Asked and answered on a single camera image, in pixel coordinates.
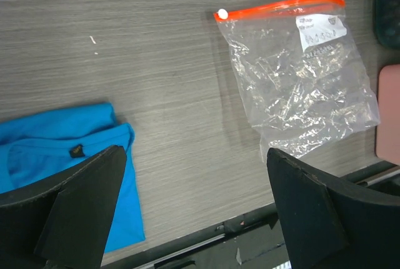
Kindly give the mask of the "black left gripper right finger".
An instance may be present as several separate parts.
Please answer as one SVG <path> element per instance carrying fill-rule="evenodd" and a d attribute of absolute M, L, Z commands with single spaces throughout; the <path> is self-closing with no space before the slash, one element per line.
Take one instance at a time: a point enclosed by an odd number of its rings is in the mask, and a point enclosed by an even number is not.
<path fill-rule="evenodd" d="M 293 268 L 399 268 L 399 180 L 368 188 L 279 149 L 267 155 Z"/>

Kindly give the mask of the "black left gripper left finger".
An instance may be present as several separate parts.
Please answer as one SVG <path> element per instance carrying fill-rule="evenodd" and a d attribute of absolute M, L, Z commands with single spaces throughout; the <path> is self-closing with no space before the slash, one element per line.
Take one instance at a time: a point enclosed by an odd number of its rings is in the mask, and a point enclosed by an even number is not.
<path fill-rule="evenodd" d="M 110 146 L 1 194 L 1 268 L 99 268 L 126 159 Z"/>

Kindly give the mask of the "clear orange zip bag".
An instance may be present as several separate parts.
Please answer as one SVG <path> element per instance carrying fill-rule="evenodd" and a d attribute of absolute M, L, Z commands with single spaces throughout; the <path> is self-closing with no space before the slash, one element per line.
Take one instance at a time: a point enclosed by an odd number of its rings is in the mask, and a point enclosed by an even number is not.
<path fill-rule="evenodd" d="M 380 122 L 344 0 L 285 0 L 214 13 L 261 154 L 300 158 Z"/>

